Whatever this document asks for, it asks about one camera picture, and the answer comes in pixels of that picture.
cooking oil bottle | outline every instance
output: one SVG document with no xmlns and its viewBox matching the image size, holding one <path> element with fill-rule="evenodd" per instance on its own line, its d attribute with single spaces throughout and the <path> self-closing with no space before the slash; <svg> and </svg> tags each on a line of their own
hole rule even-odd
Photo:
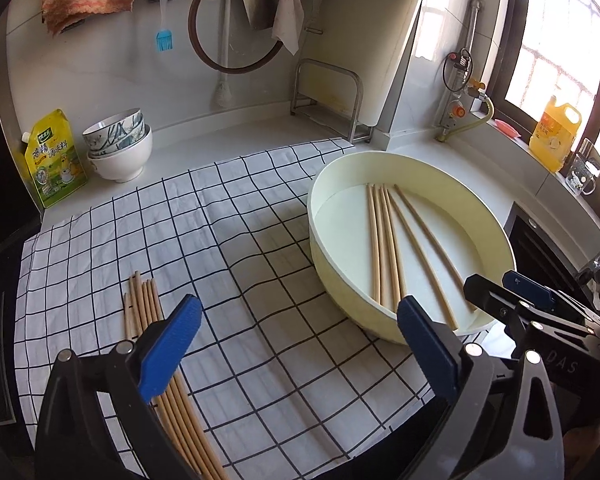
<svg viewBox="0 0 600 480">
<path fill-rule="evenodd" d="M 529 149 L 549 171 L 560 171 L 564 159 L 571 151 L 578 128 L 582 123 L 582 115 L 570 104 L 556 106 L 555 95 L 551 96 L 538 121 L 538 126 L 529 142 Z M 568 114 L 571 112 L 577 122 L 573 122 Z"/>
</svg>

window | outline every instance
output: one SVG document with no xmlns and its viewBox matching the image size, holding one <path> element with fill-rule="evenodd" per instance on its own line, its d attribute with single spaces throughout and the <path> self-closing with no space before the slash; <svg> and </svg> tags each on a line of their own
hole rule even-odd
<svg viewBox="0 0 600 480">
<path fill-rule="evenodd" d="M 582 114 L 572 150 L 586 137 L 600 151 L 600 13 L 591 0 L 509 0 L 493 73 L 496 117 L 526 142 L 555 95 Z M 600 190 L 588 200 L 600 216 Z"/>
</svg>

yellow hose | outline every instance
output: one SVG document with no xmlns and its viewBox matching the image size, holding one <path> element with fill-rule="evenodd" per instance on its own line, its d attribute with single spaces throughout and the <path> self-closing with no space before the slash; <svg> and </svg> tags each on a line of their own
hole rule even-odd
<svg viewBox="0 0 600 480">
<path fill-rule="evenodd" d="M 452 130 L 449 130 L 446 134 L 441 134 L 441 135 L 437 136 L 436 139 L 441 142 L 446 142 L 449 137 L 454 136 L 455 134 L 459 134 L 459 133 L 465 132 L 467 130 L 472 130 L 476 126 L 480 126 L 481 124 L 484 124 L 484 123 L 490 121 L 493 118 L 495 108 L 493 106 L 493 102 L 488 97 L 485 96 L 484 101 L 487 103 L 487 107 L 489 108 L 489 110 L 487 111 L 487 114 L 483 118 L 478 119 L 477 121 L 474 121 L 473 123 L 469 123 L 469 124 L 465 124 L 464 126 L 458 126 L 457 128 L 453 128 Z"/>
</svg>

blue patterned bowl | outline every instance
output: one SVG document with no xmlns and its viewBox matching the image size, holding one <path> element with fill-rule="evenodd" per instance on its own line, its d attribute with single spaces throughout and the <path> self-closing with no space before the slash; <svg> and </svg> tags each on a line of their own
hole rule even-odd
<svg viewBox="0 0 600 480">
<path fill-rule="evenodd" d="M 82 134 L 91 157 L 115 153 L 138 142 L 143 136 L 144 117 L 140 108 L 104 119 Z"/>
</svg>

white countertop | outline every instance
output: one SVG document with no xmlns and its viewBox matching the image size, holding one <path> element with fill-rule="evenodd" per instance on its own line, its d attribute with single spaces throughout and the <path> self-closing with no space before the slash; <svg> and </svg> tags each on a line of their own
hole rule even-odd
<svg viewBox="0 0 600 480">
<path fill-rule="evenodd" d="M 154 133 L 155 136 L 168 134 L 167 130 Z M 192 136 L 155 149 L 142 174 L 130 182 L 117 184 L 91 173 L 85 186 L 45 211 L 42 229 L 49 229 L 53 224 L 97 206 L 112 196 L 190 168 L 328 136 L 330 132 L 317 124 L 291 116 L 240 124 L 202 136 Z M 369 150 L 372 145 L 360 143 L 356 148 Z M 412 156 L 451 174 L 483 200 L 501 225 L 507 221 L 512 204 L 517 202 L 554 238 L 554 242 L 576 267 L 588 261 L 587 255 L 574 241 L 577 233 L 568 232 L 532 193 L 519 186 L 505 171 L 485 160 L 469 144 L 462 141 L 442 144 L 421 136 L 392 151 Z M 91 172 L 91 168 L 86 168 L 86 171 Z"/>
</svg>

